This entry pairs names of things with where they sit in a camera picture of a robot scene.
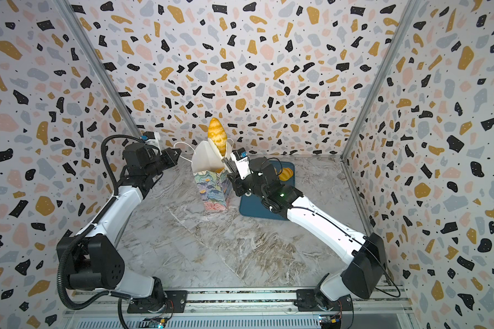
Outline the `white floral paper bag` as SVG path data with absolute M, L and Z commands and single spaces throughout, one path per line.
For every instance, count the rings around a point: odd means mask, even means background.
M 229 196 L 232 192 L 231 182 L 227 178 L 223 157 L 210 139 L 202 141 L 197 147 L 185 142 L 176 142 L 174 147 L 185 145 L 192 150 L 189 156 L 180 158 L 190 163 L 192 175 L 200 199 L 206 211 L 227 211 Z

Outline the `large striped croissant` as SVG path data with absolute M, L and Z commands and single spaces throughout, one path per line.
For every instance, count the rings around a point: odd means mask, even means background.
M 220 123 L 220 121 L 216 118 L 212 118 L 207 130 L 208 139 L 215 145 L 219 154 L 221 156 L 226 155 L 227 148 L 227 135 L 226 132 Z

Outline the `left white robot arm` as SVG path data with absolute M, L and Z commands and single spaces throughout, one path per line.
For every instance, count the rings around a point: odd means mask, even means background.
M 160 279 L 130 270 L 117 246 L 134 209 L 180 155 L 180 149 L 160 150 L 144 142 L 126 145 L 126 165 L 111 198 L 76 235 L 66 234 L 57 245 L 57 292 L 68 309 L 84 309 L 104 296 L 132 301 L 144 312 L 165 306 Z

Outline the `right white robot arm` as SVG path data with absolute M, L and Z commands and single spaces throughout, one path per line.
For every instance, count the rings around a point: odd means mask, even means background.
M 371 298 L 386 271 L 386 253 L 382 238 L 366 236 L 340 223 L 322 211 L 300 190 L 280 181 L 267 158 L 249 159 L 244 149 L 222 158 L 236 196 L 254 195 L 270 212 L 312 233 L 331 248 L 346 267 L 327 274 L 314 289 L 314 297 L 327 310 L 340 298 L 353 294 Z

